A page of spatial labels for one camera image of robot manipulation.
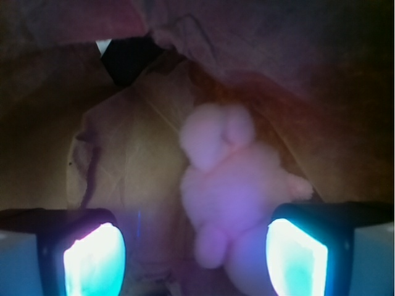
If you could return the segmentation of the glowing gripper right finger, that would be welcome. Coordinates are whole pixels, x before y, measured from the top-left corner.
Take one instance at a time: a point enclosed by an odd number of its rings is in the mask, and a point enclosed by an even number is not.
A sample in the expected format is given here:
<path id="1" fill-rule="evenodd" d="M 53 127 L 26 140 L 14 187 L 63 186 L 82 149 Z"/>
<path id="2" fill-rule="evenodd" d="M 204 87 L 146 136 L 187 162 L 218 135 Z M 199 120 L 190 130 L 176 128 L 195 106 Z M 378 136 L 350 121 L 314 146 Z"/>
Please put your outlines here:
<path id="1" fill-rule="evenodd" d="M 266 257 L 277 295 L 394 295 L 394 205 L 280 205 Z"/>

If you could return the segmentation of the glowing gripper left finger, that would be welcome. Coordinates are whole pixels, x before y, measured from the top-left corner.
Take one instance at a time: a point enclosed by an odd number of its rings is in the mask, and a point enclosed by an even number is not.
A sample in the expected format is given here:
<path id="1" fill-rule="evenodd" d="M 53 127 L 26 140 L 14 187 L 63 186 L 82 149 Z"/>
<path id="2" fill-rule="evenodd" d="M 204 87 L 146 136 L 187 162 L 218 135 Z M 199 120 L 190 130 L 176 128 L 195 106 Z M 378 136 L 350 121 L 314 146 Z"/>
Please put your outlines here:
<path id="1" fill-rule="evenodd" d="M 1 211 L 1 295 L 119 295 L 125 265 L 109 210 Z"/>

